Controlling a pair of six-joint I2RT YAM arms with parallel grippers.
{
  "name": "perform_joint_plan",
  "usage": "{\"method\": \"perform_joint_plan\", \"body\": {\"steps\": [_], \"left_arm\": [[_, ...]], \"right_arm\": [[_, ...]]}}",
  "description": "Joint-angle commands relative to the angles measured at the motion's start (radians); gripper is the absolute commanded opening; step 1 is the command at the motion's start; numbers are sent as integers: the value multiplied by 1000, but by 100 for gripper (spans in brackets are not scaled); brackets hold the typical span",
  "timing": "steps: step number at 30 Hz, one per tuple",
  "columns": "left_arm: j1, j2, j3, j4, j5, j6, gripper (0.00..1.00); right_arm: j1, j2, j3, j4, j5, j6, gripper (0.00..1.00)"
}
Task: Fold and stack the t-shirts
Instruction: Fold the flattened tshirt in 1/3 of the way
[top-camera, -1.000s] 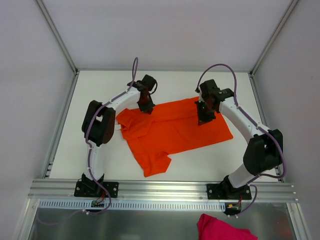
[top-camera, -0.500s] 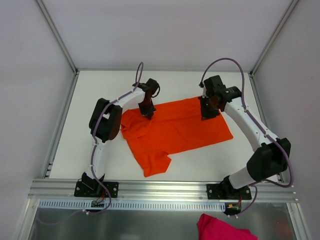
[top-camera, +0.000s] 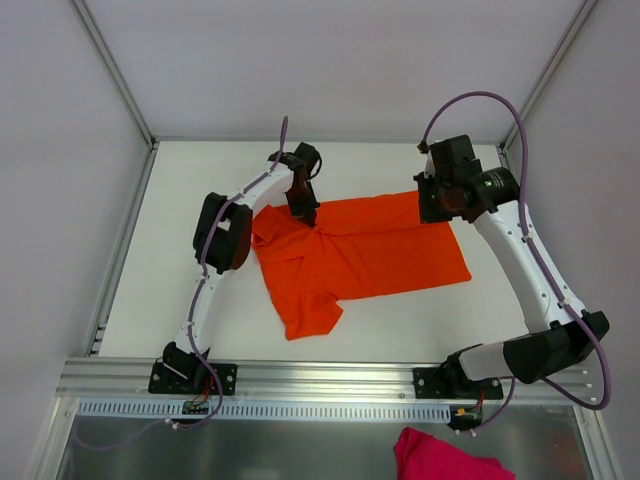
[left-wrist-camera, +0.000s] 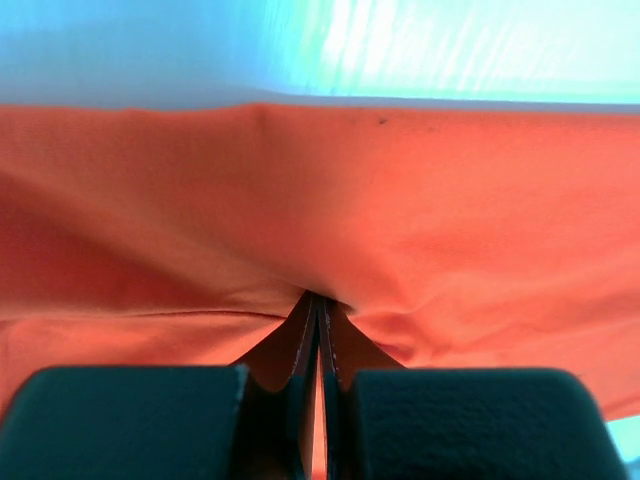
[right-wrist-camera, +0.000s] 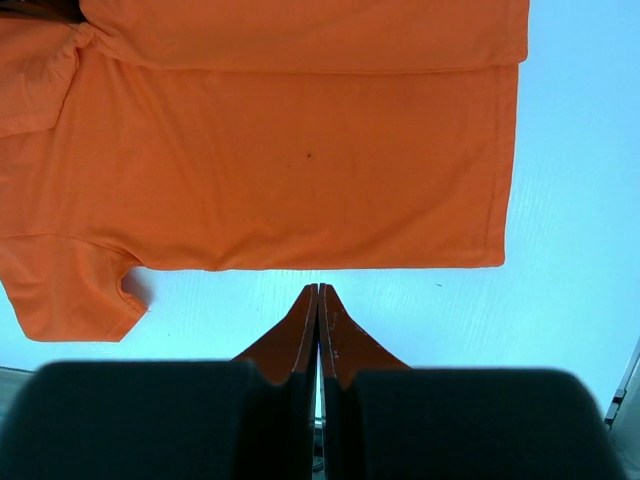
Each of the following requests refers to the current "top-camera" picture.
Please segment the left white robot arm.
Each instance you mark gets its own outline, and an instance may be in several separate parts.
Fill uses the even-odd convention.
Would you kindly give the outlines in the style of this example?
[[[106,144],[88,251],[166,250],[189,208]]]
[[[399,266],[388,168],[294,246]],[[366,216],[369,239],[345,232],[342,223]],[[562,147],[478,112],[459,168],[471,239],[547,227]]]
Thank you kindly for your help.
[[[151,394],[233,393],[223,379],[231,368],[208,361],[214,311],[220,307],[224,287],[248,258],[254,217],[271,201],[285,196],[294,220],[309,228],[315,225],[320,203],[311,180],[321,166],[318,150],[302,142],[292,152],[273,153],[265,171],[238,192],[205,197],[192,242],[201,272],[185,324],[153,365]]]

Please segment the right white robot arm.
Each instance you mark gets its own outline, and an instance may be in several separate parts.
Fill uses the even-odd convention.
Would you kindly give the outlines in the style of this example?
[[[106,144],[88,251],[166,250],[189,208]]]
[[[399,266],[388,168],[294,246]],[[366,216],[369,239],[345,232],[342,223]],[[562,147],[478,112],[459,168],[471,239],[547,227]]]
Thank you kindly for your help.
[[[509,280],[528,330],[449,355],[436,382],[462,398],[485,380],[549,381],[586,360],[608,333],[609,321],[603,312],[586,308],[546,249],[534,244],[533,223],[513,174],[504,167],[483,169],[466,135],[433,144],[421,141],[418,150],[427,157],[424,171],[414,177],[421,221],[460,218],[476,229]]]

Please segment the orange t-shirt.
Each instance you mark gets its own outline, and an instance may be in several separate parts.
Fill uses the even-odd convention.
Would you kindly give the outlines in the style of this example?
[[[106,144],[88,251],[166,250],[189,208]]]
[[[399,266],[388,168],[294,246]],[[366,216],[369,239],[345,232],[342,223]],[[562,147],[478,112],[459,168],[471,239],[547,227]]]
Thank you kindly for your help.
[[[252,247],[288,340],[327,335],[340,302],[464,283],[452,228],[420,220],[415,191],[324,203],[314,226],[285,206],[254,219]]]

